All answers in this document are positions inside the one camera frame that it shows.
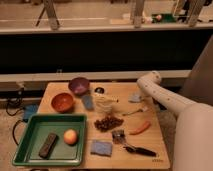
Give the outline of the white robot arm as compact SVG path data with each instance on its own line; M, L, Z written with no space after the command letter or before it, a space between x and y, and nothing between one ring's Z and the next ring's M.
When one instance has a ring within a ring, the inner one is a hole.
M151 71L137 85L177 116L173 171L213 171L213 106L167 90L160 82L160 74Z

